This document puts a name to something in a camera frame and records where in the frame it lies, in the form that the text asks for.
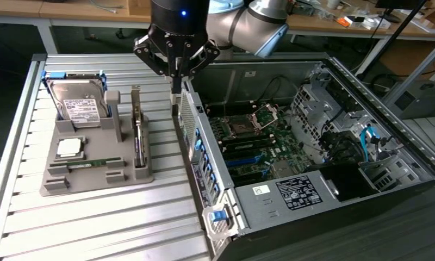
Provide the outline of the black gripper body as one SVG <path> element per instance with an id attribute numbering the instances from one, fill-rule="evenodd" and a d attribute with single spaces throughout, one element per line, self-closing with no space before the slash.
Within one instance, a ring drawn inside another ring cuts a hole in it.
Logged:
<path id="1" fill-rule="evenodd" d="M 190 57 L 206 43 L 208 1 L 150 1 L 147 38 L 162 55 Z"/>

